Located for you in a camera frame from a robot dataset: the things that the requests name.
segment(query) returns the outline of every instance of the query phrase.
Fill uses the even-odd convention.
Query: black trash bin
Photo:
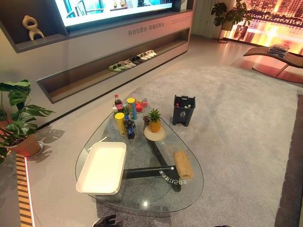
[[[172,118],[172,124],[176,125],[182,123],[184,126],[188,126],[193,111],[196,107],[196,97],[189,98],[188,96],[176,96],[174,100],[174,115]]]

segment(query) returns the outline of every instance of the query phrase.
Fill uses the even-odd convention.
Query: television screen
[[[65,26],[172,7],[172,0],[55,0]]]

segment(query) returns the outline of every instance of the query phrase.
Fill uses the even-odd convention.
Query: green slipper
[[[119,69],[116,65],[117,65],[117,64],[115,64],[115,65],[110,65],[110,66],[108,67],[108,69],[111,70],[111,71],[114,71],[114,72],[121,72],[121,69]]]
[[[116,63],[116,64],[114,64],[114,65],[116,65],[117,68],[119,68],[119,69],[121,69],[121,70],[125,70],[125,69],[126,69],[125,66],[123,66],[123,65],[121,65],[121,64],[119,64],[119,63]]]

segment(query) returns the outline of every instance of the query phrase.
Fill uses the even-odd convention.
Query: red bottle
[[[115,106],[117,107],[118,112],[123,113],[123,103],[118,95],[115,95]]]

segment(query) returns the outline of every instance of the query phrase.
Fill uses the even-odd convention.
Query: beige towel
[[[180,178],[191,180],[194,176],[193,169],[186,151],[180,150],[174,153],[175,165]]]

